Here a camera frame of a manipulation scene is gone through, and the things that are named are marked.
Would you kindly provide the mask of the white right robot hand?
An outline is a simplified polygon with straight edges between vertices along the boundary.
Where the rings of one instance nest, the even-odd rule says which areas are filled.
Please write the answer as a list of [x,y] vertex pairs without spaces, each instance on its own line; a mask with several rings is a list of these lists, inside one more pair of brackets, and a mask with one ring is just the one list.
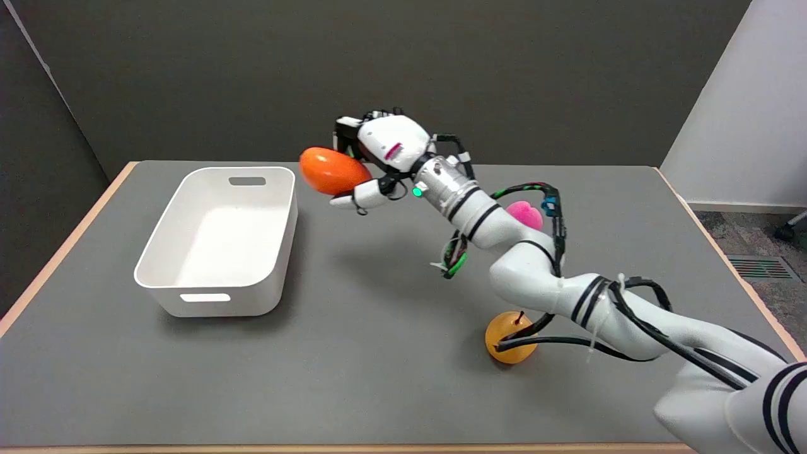
[[370,111],[360,119],[340,116],[335,120],[332,143],[355,163],[369,163],[383,172],[380,178],[332,196],[332,207],[353,209],[360,215],[398,199],[396,186],[434,152],[429,133],[399,111]]

